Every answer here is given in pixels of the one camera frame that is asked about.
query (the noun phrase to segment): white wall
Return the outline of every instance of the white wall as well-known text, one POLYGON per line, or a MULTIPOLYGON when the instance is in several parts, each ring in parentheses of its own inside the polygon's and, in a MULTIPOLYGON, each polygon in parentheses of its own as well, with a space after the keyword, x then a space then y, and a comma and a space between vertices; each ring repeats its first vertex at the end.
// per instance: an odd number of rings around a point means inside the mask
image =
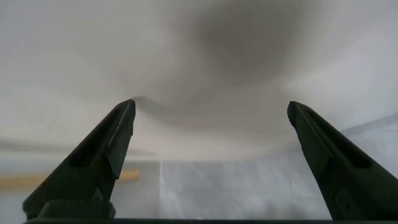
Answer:
POLYGON ((398 112, 393 0, 4 1, 0 148, 68 154, 138 100, 129 158, 236 159, 398 112))

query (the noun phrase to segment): wall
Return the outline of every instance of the wall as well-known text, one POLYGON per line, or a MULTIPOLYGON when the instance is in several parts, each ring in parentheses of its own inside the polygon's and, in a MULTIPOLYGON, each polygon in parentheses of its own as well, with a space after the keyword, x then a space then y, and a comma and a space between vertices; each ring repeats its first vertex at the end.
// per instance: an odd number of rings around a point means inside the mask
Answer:
POLYGON ((137 99, 128 158, 295 140, 291 100, 344 129, 398 112, 395 1, 4 1, 0 147, 63 157, 137 99))

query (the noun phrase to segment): gray floor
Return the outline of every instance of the gray floor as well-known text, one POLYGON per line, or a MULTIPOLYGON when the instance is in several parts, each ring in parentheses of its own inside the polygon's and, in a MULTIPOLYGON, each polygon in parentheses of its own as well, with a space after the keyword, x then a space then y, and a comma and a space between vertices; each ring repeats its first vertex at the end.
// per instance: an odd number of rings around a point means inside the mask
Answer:
MULTIPOLYGON (((398 177, 398 116, 344 134, 398 177)), ((113 203, 118 217, 331 218, 300 146, 246 161, 135 166, 142 168, 141 179, 115 187, 113 203)))

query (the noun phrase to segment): white ceiling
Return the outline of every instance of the white ceiling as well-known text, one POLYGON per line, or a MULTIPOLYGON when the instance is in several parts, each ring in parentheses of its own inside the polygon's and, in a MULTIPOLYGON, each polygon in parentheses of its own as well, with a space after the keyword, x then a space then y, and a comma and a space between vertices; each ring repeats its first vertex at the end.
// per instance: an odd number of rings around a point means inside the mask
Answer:
POLYGON ((70 152, 139 97, 129 158, 251 157, 398 112, 393 0, 4 1, 0 148, 70 152))

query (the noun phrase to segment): floor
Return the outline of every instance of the floor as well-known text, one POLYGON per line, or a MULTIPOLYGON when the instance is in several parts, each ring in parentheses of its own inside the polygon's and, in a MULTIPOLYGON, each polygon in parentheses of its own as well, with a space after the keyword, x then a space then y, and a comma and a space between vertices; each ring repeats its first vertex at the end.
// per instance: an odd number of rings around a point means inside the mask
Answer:
MULTIPOLYGON (((398 115, 343 133, 398 177, 398 115)), ((246 161, 128 166, 140 168, 142 177, 116 184, 112 202, 117 217, 331 218, 300 146, 246 161)))

